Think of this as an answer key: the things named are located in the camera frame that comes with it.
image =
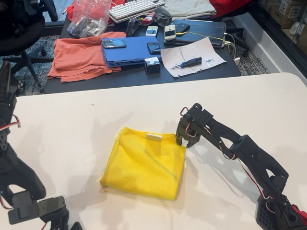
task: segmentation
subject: black phone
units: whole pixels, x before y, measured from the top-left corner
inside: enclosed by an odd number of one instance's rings
[[[147,46],[148,46],[149,52],[151,54],[160,54],[161,47],[160,47],[159,43],[157,43],[157,42],[148,42]]]
[[[190,25],[180,23],[176,26],[176,33],[186,32],[190,28]]]
[[[112,49],[126,47],[127,45],[124,40],[103,40],[102,46],[106,49]]]

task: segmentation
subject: laptop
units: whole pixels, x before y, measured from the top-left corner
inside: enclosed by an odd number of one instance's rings
[[[176,35],[176,39],[166,41],[164,40],[164,44],[167,45],[187,45],[193,42],[197,42],[205,36],[210,36],[209,39],[214,48],[222,48],[224,47],[224,41],[216,39],[221,38],[225,40],[224,33],[226,32],[226,24],[225,23],[216,23],[210,21],[199,21],[199,20],[174,20],[171,24],[178,25],[181,23],[185,23],[190,25],[190,28],[187,30],[188,33],[183,35]]]

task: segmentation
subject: table surface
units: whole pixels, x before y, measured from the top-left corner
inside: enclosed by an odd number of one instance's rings
[[[181,108],[198,102],[276,158],[289,173],[284,194],[306,211],[306,101],[306,86],[288,73],[26,96],[14,112],[22,128],[11,128],[9,142],[40,177],[47,198],[65,197],[70,226],[260,230],[257,187],[239,161],[226,160],[204,138],[187,150],[176,201],[103,191],[99,180],[122,128],[174,133]],[[6,212],[0,208],[2,229],[42,227],[39,219],[11,226]]]
[[[68,18],[65,20],[63,26],[61,38],[73,38],[67,32],[67,27],[70,21]],[[140,26],[133,36],[145,36],[147,26]],[[126,31],[126,27],[123,24],[117,26],[112,26],[107,29],[109,31]],[[174,46],[165,46],[164,40],[164,30],[159,28],[157,34],[158,42],[161,48],[170,48]],[[161,72],[157,74],[147,75],[144,69],[144,65],[133,65],[122,67],[121,72],[104,74],[102,76],[96,77],[90,80],[61,83],[60,79],[50,79],[47,80],[45,93],[57,93],[57,92],[72,92],[72,91],[82,91],[82,90],[96,90],[96,89],[107,89],[107,88],[118,88],[126,86],[137,86],[137,85],[151,85],[151,84],[161,84],[161,83],[171,83],[180,81],[195,81],[204,79],[215,79],[215,78],[228,78],[237,77],[241,73],[236,66],[235,62],[232,60],[228,49],[215,49],[216,53],[220,55],[226,63],[205,70],[195,74],[183,76],[181,78],[173,78],[172,75],[161,65]]]

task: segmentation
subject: keyboard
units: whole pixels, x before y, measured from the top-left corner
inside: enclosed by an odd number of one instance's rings
[[[114,22],[120,23],[153,12],[158,6],[164,5],[165,2],[160,0],[134,0],[125,4],[113,6],[112,9],[110,9],[110,18]]]

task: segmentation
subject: mobile phone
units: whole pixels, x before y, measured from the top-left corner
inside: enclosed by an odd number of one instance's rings
[[[146,36],[156,36],[158,32],[158,26],[148,26]]]
[[[176,39],[176,26],[175,25],[168,25],[164,27],[164,39],[166,41]]]
[[[186,32],[190,28],[190,25],[185,23],[180,23],[176,26],[176,33]]]
[[[106,49],[126,47],[124,40],[103,40],[102,46]]]
[[[160,47],[159,43],[157,43],[157,42],[148,42],[147,46],[148,46],[149,52],[151,54],[160,54],[161,47]]]

